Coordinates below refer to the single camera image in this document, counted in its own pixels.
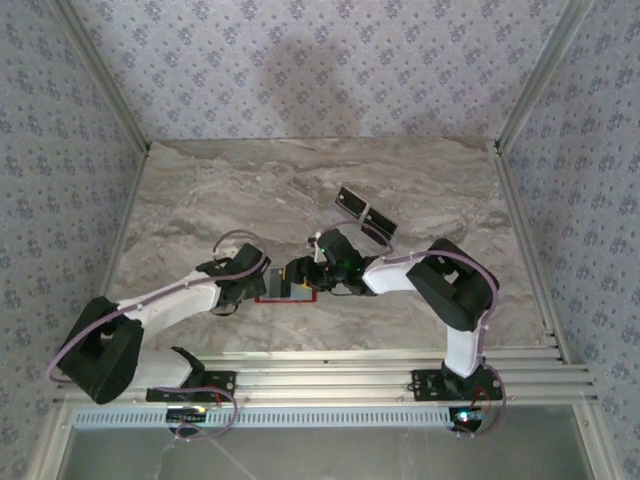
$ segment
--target marble surface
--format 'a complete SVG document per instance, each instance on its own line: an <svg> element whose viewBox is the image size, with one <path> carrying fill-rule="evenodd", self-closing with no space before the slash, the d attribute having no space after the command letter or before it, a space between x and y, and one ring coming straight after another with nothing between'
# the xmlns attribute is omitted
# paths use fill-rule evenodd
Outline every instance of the marble surface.
<svg viewBox="0 0 640 480"><path fill-rule="evenodd" d="M480 139L385 138L154 143L110 298L161 287L211 259L220 234L262 236L273 265L308 254L306 238L343 219L345 185L399 223L398 254L447 237L502 284L488 347L534 346L543 325L493 164ZM343 232L366 253L380 247ZM230 241L240 244L244 240ZM191 351L444 348L445 326L417 293L320 294L315 304L242 304L198 314L159 334Z"/></svg>

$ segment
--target white arm segment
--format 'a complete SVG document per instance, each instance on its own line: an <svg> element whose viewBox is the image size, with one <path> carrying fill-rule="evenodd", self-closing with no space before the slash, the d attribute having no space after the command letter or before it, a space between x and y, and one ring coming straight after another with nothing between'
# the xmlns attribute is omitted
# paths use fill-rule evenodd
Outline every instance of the white arm segment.
<svg viewBox="0 0 640 480"><path fill-rule="evenodd" d="M422 258L416 258L390 265L378 258L367 267L362 279L378 295L415 290L413 283L407 278L407 272L421 260ZM478 326L473 332L461 332L447 326L447 354L444 364L462 378L469 377L478 367L478 338L481 328Z"/></svg>
<svg viewBox="0 0 640 480"><path fill-rule="evenodd" d="M173 350L143 348L138 356L138 366L127 390L179 387L191 373L191 365Z"/></svg>
<svg viewBox="0 0 640 480"><path fill-rule="evenodd" d="M200 280L202 278L210 277L204 272L194 271L182 280L172 283L166 287L162 287L155 292L147 293L136 298L122 300L118 302L118 306L123 308L128 307L129 305L139 304L141 301L156 295L163 290L168 290L176 285L184 285L185 283ZM189 287L169 294L166 297L156 300L149 306L144 306L127 313L127 317L133 320L140 320L142 322L142 328L144 328L142 344L144 345L150 338L160 333L165 328L169 328L170 326L190 317L191 315L195 315L196 313L211 310L218 304L219 298L220 287L211 281L210 283Z"/></svg>
<svg viewBox="0 0 640 480"><path fill-rule="evenodd" d="M118 302L118 306L122 308L139 304L159 292L202 278L210 277L204 272L194 271L182 280L162 287L155 292L122 300ZM149 306L144 306L127 313L127 317L142 322L142 327L144 328L142 344L144 345L149 339L165 328L175 325L196 313L211 310L218 304L219 298L220 287L211 281L203 285L191 286L171 293L166 297L156 300ZM127 390L156 388L158 386L179 387L187 380L191 370L191 365L187 359L178 352L173 350L156 351L143 348L140 350L140 355L138 356L136 373Z"/></svg>

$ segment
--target blue floral wallpaper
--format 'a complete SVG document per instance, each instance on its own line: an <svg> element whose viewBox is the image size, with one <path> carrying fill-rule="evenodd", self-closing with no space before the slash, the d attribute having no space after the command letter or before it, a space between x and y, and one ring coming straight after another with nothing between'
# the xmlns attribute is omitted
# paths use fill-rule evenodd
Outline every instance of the blue floral wallpaper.
<svg viewBox="0 0 640 480"><path fill-rule="evenodd" d="M640 4L599 0L508 154L569 340L640 479Z"/></svg>
<svg viewBox="0 0 640 480"><path fill-rule="evenodd" d="M19 479L44 368L102 281L141 157L46 2L0 18L0 478Z"/></svg>
<svg viewBox="0 0 640 480"><path fill-rule="evenodd" d="M496 138L564 0L72 0L149 139Z"/></svg>

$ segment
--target mounting plate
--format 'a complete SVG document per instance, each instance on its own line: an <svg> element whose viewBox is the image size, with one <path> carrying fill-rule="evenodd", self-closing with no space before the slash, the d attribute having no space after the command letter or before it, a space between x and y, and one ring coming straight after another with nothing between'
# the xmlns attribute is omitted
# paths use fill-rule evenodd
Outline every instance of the mounting plate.
<svg viewBox="0 0 640 480"><path fill-rule="evenodd" d="M236 389L236 372L207 370L203 373L203 387L216 387L228 392L231 396ZM216 396L208 392L167 393L159 390L147 390L147 402L198 402L198 403L230 403L222 395Z"/></svg>
<svg viewBox="0 0 640 480"><path fill-rule="evenodd" d="M465 395L456 395L445 385L442 370L413 370L411 383L407 390L413 392L416 402L445 402L456 400L468 400L473 402L477 397L478 388L484 389L489 395L489 400L502 400L500 384L491 370L478 368L473 374L473 379L466 389Z"/></svg>

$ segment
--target robotic arm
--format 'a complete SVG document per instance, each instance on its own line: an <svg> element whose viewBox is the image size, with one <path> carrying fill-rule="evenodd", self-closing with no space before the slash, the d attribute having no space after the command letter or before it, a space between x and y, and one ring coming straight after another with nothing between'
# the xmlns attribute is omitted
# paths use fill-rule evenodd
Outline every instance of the robotic arm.
<svg viewBox="0 0 640 480"><path fill-rule="evenodd" d="M141 347L191 315L263 295L262 277L270 263L260 250L244 244L233 259L203 263L155 292L117 304L94 298L65 340L58 367L99 405L130 389L201 387L204 366L189 352L179 347L167 351ZM254 272L242 275L250 269ZM225 280L229 277L241 278ZM105 316L113 319L100 324Z"/></svg>
<svg viewBox="0 0 640 480"><path fill-rule="evenodd" d="M432 255L395 260L361 256L337 229L319 235L313 243L326 261L317 262L310 256L295 259L284 269L285 280L319 291L342 284L362 296L417 291L447 324L442 388L455 398L473 397L483 368L478 354L479 319L498 288L493 275L486 271L482 275L473 265L482 267L445 239L433 244ZM263 252L245 244L234 258L201 264L182 280L147 295L117 304L105 297L94 298L49 372L57 364L97 404L108 403L130 389L206 386L204 366L186 350L155 351L142 346L195 313L237 306L263 295L263 274L270 263Z"/></svg>
<svg viewBox="0 0 640 480"><path fill-rule="evenodd" d="M483 326L479 320L494 300L499 284L484 267L446 239L427 252L395 260L362 257L339 230L310 239L326 262L303 257L285 268L285 279L320 291L346 286L354 295L417 291L447 324L447 353L442 375L455 396L476 387Z"/></svg>

